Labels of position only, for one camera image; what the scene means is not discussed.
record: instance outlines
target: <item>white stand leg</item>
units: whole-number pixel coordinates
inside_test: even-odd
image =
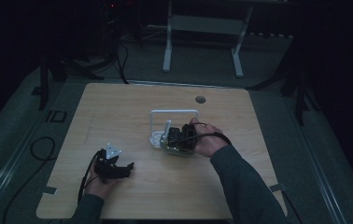
[[[167,45],[165,46],[164,61],[162,64],[162,70],[169,72],[171,67],[171,54],[173,52],[173,46],[171,44],[171,19],[172,19],[172,1],[168,1],[168,20],[167,20]]]
[[[246,35],[246,32],[247,32],[247,27],[248,27],[250,16],[252,15],[252,10],[253,10],[253,7],[250,7],[248,9],[246,19],[244,20],[244,23],[241,26],[241,31],[238,36],[237,45],[235,46],[235,48],[232,48],[234,70],[235,70],[235,75],[237,77],[243,76],[243,68],[241,67],[240,56],[238,55],[238,53],[240,52],[241,45],[243,44],[244,36]]]

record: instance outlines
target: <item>metal stand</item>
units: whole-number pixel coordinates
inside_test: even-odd
[[[162,70],[169,72],[171,67],[172,43],[171,34],[173,30],[184,30],[193,32],[216,33],[225,35],[238,35],[238,41],[234,48],[232,48],[232,57],[234,63],[235,75],[237,77],[243,76],[243,69],[241,67],[240,52],[241,45],[246,35],[247,25],[249,23],[253,7],[247,10],[246,18],[243,21],[225,20],[204,17],[192,17],[173,15],[172,0],[168,1],[168,20],[167,20],[167,44],[165,46],[164,62]]]

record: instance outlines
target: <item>black cable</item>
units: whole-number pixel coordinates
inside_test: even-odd
[[[189,140],[189,139],[206,137],[206,136],[216,136],[216,137],[219,137],[219,138],[223,139],[227,144],[229,144],[229,145],[232,144],[232,142],[229,140],[229,138],[227,138],[222,133],[201,133],[201,134],[196,134],[196,135],[191,136],[191,137],[186,137],[186,138],[182,138],[182,139],[178,139],[176,141],[170,142],[170,144],[176,144],[178,142],[184,142],[184,141]]]
[[[87,175],[89,174],[89,171],[90,171],[90,169],[92,168],[92,163],[95,161],[95,159],[97,158],[98,154],[99,154],[99,151],[97,151],[97,152],[95,153],[95,155],[92,157],[92,160],[90,161],[90,164],[89,164],[89,166],[87,167],[86,174],[83,176],[83,178],[82,178],[82,180],[81,180],[80,188],[79,188],[79,190],[78,190],[78,204],[80,203],[80,200],[81,200],[81,198],[83,197],[83,190],[84,190],[84,188],[86,188],[86,186],[87,186],[88,184],[90,184],[90,182],[91,182],[91,181],[90,181],[89,183],[86,184]]]
[[[116,68],[116,67],[115,67],[115,69],[116,69],[116,71],[119,72],[120,78],[121,78],[121,80],[124,82],[124,84],[129,84],[129,82],[126,80],[125,75],[124,75],[124,66],[125,66],[125,64],[126,64],[126,62],[127,62],[127,58],[128,58],[128,49],[127,49],[127,47],[125,47],[123,44],[120,43],[120,45],[125,48],[125,50],[126,50],[126,56],[124,57],[123,63],[120,64],[119,55],[118,55],[118,54],[115,55],[116,60],[117,60],[117,62],[118,62],[119,70],[118,70],[118,68]]]
[[[45,139],[48,139],[51,141],[51,150],[50,150],[50,153],[49,155],[45,158],[45,159],[42,159],[42,158],[39,158],[35,155],[34,153],[34,145],[41,141],[41,140],[45,140]],[[4,212],[3,214],[3,218],[2,218],[2,223],[3,224],[6,224],[6,218],[7,218],[7,213],[8,213],[8,210],[10,209],[10,206],[11,204],[14,202],[14,200],[17,198],[17,196],[20,194],[20,192],[22,191],[22,189],[28,184],[29,181],[31,181],[32,178],[34,178],[34,176],[43,168],[43,166],[46,165],[46,163],[48,161],[54,161],[56,160],[57,158],[51,158],[52,154],[54,153],[54,149],[55,149],[55,142],[54,140],[51,138],[51,137],[41,137],[41,138],[38,138],[36,139],[30,146],[30,151],[31,151],[31,155],[37,159],[37,160],[40,160],[40,161],[43,161],[43,163],[36,169],[36,171],[21,185],[21,187],[17,190],[17,192],[13,195],[13,197],[11,198],[11,200],[8,202],[7,204],[7,208],[6,208],[6,211]]]
[[[290,205],[290,207],[292,208],[292,210],[293,210],[293,213],[296,215],[296,217],[298,218],[298,220],[299,220],[299,223],[303,223],[302,222],[302,219],[300,218],[300,216],[299,216],[299,214],[298,214],[298,212],[296,211],[296,208],[295,208],[295,206],[293,206],[293,203],[290,201],[290,199],[289,199],[289,197],[288,197],[288,195],[287,195],[287,193],[284,191],[284,190],[281,190],[281,193],[282,193],[282,195],[284,195],[284,197],[287,199],[287,201],[288,201],[288,203],[289,203],[289,205]]]

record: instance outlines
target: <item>electronic device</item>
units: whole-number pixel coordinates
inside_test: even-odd
[[[107,179],[118,179],[130,176],[134,163],[132,162],[126,167],[117,166],[116,162],[120,154],[121,150],[112,148],[110,144],[106,145],[106,149],[101,148],[101,150],[97,152],[94,171],[103,182],[106,182]]]

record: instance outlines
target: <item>wooden table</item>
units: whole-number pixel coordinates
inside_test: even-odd
[[[204,96],[198,104],[196,96]],[[54,195],[43,194],[41,218],[70,218],[78,189],[94,153],[110,142],[122,150],[118,166],[135,162],[129,178],[111,192],[102,218],[224,219],[231,218],[219,177],[208,158],[165,153],[149,142],[153,109],[196,109],[201,122],[223,130],[267,186],[277,184],[250,97],[245,90],[180,86],[87,85],[49,178]],[[159,114],[153,128],[163,131],[167,119],[181,128],[190,114]],[[282,195],[275,196],[287,213]]]

